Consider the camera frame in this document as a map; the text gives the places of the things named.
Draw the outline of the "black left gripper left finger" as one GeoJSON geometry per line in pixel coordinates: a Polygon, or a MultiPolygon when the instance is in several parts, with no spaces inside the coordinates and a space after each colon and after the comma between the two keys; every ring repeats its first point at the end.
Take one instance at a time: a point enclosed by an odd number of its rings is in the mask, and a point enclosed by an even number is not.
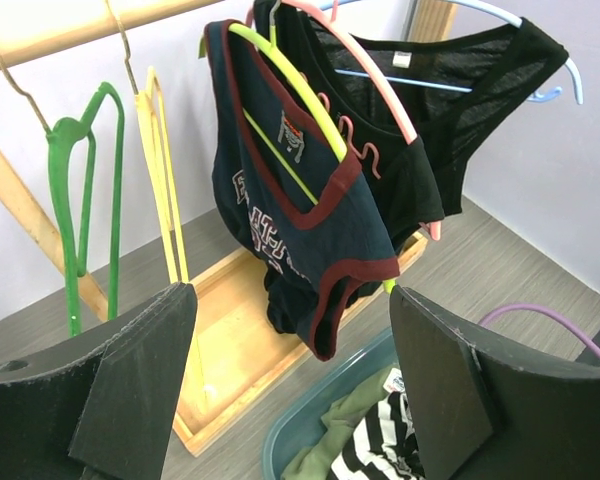
{"type": "Polygon", "coordinates": [[[119,317],[0,365],[0,479],[158,479],[197,296],[174,283],[119,317]]]}

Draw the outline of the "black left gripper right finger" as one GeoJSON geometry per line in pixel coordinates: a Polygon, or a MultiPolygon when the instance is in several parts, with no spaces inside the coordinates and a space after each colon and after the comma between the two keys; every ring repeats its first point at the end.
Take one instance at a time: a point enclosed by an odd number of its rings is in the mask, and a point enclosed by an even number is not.
{"type": "Polygon", "coordinates": [[[600,479],[600,367],[395,287],[390,320],[428,479],[600,479]]]}

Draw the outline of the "striped tank top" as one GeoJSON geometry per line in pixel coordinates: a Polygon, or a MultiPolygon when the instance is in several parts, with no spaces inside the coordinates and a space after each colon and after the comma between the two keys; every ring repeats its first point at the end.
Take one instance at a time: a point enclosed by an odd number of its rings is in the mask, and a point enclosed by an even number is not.
{"type": "Polygon", "coordinates": [[[332,462],[327,479],[424,479],[405,393],[374,404],[332,462]]]}

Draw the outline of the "green tank top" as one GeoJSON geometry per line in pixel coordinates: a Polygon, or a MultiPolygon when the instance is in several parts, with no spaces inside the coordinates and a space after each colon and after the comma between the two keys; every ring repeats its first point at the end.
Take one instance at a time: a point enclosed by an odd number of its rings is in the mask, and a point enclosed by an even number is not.
{"type": "Polygon", "coordinates": [[[401,378],[400,369],[390,364],[359,383],[349,394],[331,403],[320,417],[326,432],[313,446],[303,447],[282,472],[282,479],[326,479],[331,464],[342,452],[367,411],[389,391],[387,379],[401,378]]]}

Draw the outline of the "navy maroon-trim tank top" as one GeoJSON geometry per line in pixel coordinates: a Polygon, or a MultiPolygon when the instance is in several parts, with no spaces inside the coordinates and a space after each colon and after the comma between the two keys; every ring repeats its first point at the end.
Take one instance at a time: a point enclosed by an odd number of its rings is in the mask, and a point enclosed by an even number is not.
{"type": "Polygon", "coordinates": [[[343,311],[399,265],[353,154],[338,159],[318,124],[233,20],[204,30],[218,118],[214,198],[232,236],[267,269],[267,316],[320,360],[343,311]]]}

